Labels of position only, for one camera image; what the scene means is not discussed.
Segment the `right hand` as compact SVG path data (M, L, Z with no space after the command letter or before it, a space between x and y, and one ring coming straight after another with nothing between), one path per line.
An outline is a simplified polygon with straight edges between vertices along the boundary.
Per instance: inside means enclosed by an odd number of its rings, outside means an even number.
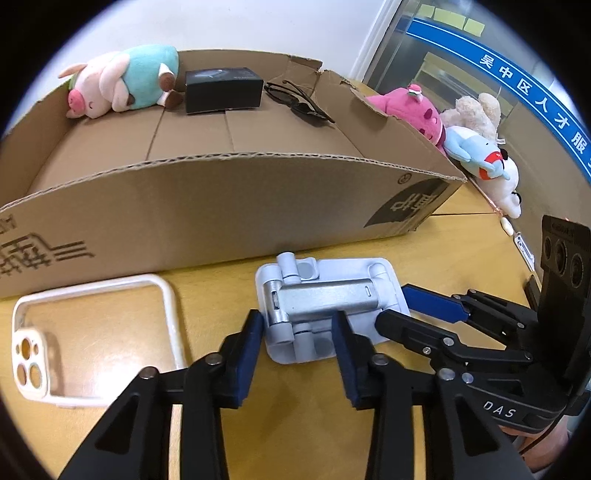
M558 460L568 445L572 436L570 420L571 416L563 416L554 426L538 434L505 426L501 426L501 430L513 441L525 464L539 478Z

